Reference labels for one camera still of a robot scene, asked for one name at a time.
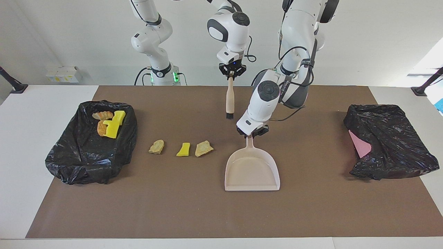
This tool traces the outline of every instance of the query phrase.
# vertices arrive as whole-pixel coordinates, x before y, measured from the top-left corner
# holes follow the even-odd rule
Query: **white table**
[[[0,248],[443,248],[443,237],[243,239],[25,239],[53,176],[44,160],[98,86],[29,86],[0,105]],[[379,104],[399,105],[429,151],[443,162],[443,117],[409,88],[370,87]],[[421,176],[443,213],[443,171]]]

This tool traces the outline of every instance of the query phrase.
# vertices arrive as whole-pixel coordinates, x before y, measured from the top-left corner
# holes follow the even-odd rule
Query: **green light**
[[[180,81],[180,77],[177,75],[176,72],[172,72],[172,75],[174,75],[174,81],[175,82],[179,82]]]

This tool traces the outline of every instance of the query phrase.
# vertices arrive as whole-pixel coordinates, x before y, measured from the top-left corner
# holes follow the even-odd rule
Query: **white box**
[[[68,82],[68,79],[66,78],[67,71],[58,71],[55,74],[55,80],[56,82]]]
[[[70,83],[79,83],[79,81],[82,79],[82,75],[79,73],[78,70],[70,70],[66,71],[66,80]]]
[[[46,74],[46,78],[50,81],[50,82],[57,82],[55,80],[55,75],[57,74],[57,71],[48,71]]]

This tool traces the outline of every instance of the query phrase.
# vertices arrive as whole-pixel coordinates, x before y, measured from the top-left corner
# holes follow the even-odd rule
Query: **wooden brush handle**
[[[228,91],[226,92],[226,113],[234,113],[234,78],[228,80]]]

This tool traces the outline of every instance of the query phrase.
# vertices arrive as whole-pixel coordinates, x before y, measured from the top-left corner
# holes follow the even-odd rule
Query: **dustpan handle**
[[[252,136],[246,137],[246,147],[247,148],[254,148],[254,142]]]

